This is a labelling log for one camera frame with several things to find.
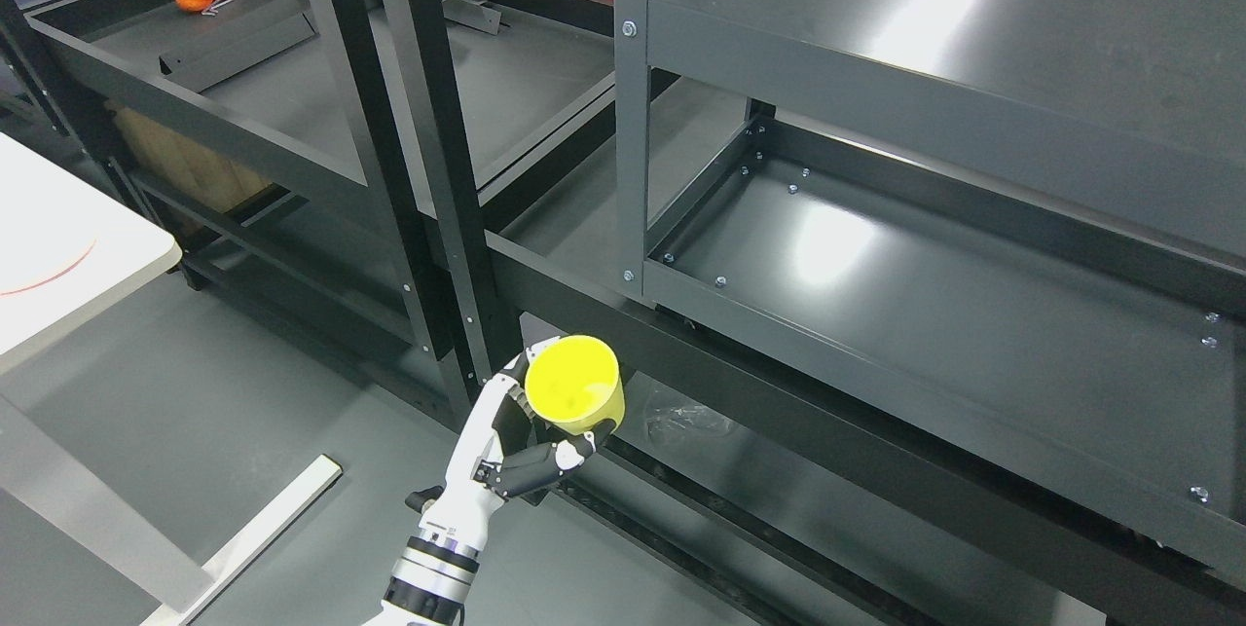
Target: table leg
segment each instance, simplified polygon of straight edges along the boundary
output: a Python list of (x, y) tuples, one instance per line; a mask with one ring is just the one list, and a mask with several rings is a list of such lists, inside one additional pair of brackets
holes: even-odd
[(0, 489), (161, 604), (191, 607), (213, 582), (164, 534), (4, 398)]

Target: white table top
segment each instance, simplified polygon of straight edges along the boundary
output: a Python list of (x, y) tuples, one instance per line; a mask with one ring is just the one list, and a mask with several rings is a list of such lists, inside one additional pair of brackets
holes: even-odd
[(178, 258), (168, 232), (0, 135), (0, 374)]

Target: shelf unit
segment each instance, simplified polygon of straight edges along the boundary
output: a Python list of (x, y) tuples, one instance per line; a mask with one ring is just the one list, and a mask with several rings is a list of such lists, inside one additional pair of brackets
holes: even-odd
[[(616, 0), (613, 283), (1246, 579), (1237, 2)], [(654, 69), (753, 99), (658, 211)]]
[[(505, 221), (521, 209), (518, 191), (552, 183), (566, 165), (581, 158), (572, 151), (574, 143), (552, 147), (551, 136), (574, 135), (583, 152), (608, 137), (609, 128), (602, 123), (578, 132), (578, 123), (563, 128), (586, 112), (608, 115), (608, 102), (601, 99), (612, 90), (613, 65), (609, 39), (602, 35), (609, 30), (604, 5), (491, 1), (502, 14), (498, 35), (457, 25), (447, 35), (468, 151), (480, 177), (475, 188), (483, 196), (487, 217)], [(435, 201), (424, 163), (404, 160), (404, 155), (420, 156), (420, 147), (407, 97), (392, 91), (401, 87), (392, 32), (378, 4), (369, 0), (351, 9), (349, 14), (356, 17), (340, 35), (324, 30), (325, 25), (335, 27), (344, 10), (329, 0), (237, 0), (214, 17), (188, 16), (169, 0), (59, 0), (32, 11), (29, 20), (51, 42), (64, 69), (87, 89), (240, 161), (315, 209), (334, 214), (343, 223), (339, 231), (361, 228), (379, 234), (394, 273), (388, 287), (396, 294), (378, 298), (353, 292), (346, 297), (340, 268), (325, 271), (320, 258), (298, 258), (235, 216), (208, 209), (159, 178), (133, 171), (148, 198), (245, 247), (258, 257), (255, 267), (299, 281), (319, 293), (326, 307), (344, 309), (410, 345), (415, 355), (447, 365), (446, 374), (460, 378), (451, 385), (459, 389), (451, 397), (464, 413), (472, 378), (483, 372), (471, 370), (468, 359), (455, 353), (456, 335), (447, 324), (452, 318), (445, 311), (450, 291), (431, 263), (437, 249), (422, 234), (424, 222), (434, 218)], [(282, 6), (310, 11), (308, 20), (320, 34), (267, 59), (245, 59), (249, 65), (240, 64), (206, 87), (183, 85), (168, 72), (169, 59), (183, 50), (203, 46), (206, 37), (238, 30), (248, 16)], [(219, 41), (234, 47), (227, 54), (249, 54), (249, 40)], [(366, 75), (351, 67), (360, 46), (374, 50), (370, 54), (380, 61)], [(512, 186), (516, 176), (523, 183)], [(414, 214), (421, 217), (412, 221)], [(207, 261), (188, 258), (188, 271), (209, 281), (226, 273)], [(349, 350), (349, 337), (334, 335), (331, 329), (330, 338)], [(427, 377), (421, 383), (442, 389)]]

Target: metal beam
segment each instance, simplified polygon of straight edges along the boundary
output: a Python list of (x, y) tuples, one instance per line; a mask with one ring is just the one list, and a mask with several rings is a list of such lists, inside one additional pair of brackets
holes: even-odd
[[(401, 283), (401, 297), (416, 340), (442, 362), (451, 407), (460, 419), (471, 410), (476, 389), (471, 360), (456, 345), (450, 291), (432, 264), (429, 236), (411, 190), (389, 91), (376, 52), (364, 0), (309, 0), (320, 40), (338, 81), (368, 192), (383, 239), (391, 244), (391, 262)], [(440, 6), (436, 16), (441, 24)]]
[(477, 379), (485, 380), (523, 343), (518, 314), (497, 297), (485, 247), (485, 222), (441, 0), (384, 2), (394, 35), (400, 92), (410, 104), (420, 158), (454, 281), (460, 327)]

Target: white metal bar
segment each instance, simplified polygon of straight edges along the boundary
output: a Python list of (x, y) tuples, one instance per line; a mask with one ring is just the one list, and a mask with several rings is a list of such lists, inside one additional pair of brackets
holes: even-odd
[(312, 461), (307, 470), (277, 494), (259, 514), (203, 564), (203, 570), (213, 582), (199, 599), (182, 611), (161, 606), (143, 621), (142, 626), (184, 626), (193, 621), (340, 476), (341, 466), (328, 456), (321, 455)]

